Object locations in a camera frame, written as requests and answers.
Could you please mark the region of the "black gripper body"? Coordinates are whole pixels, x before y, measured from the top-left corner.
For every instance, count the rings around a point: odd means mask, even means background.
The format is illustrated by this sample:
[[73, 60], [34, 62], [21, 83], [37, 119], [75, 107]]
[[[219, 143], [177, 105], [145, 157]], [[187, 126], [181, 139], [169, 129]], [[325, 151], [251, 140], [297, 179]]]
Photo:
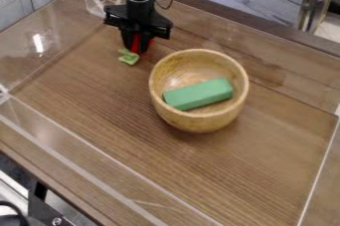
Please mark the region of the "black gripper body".
[[157, 9], [129, 11], [127, 5], [110, 5], [105, 8], [106, 23], [121, 29], [131, 27], [135, 34], [151, 31], [157, 37], [169, 39], [171, 37], [173, 21], [163, 16]]

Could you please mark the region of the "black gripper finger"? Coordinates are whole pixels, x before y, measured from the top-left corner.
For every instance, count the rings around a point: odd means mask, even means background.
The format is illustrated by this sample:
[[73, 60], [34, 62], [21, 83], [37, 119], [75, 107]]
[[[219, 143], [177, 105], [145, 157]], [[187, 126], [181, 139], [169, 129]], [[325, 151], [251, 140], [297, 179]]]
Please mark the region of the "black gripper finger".
[[151, 31], [142, 31], [139, 38], [139, 53], [143, 54], [149, 51], [155, 34]]
[[135, 30], [131, 27], [122, 29], [122, 37], [126, 48], [131, 51], [135, 45]]

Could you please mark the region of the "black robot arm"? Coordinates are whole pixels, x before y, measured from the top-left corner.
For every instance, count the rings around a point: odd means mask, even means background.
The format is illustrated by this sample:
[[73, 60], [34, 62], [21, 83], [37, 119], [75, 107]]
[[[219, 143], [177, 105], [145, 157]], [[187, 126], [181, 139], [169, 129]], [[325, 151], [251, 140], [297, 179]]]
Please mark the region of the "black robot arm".
[[154, 38], [170, 39], [173, 21], [157, 9], [157, 0], [127, 0], [126, 4], [105, 7], [107, 25], [122, 32], [126, 48], [142, 55]]

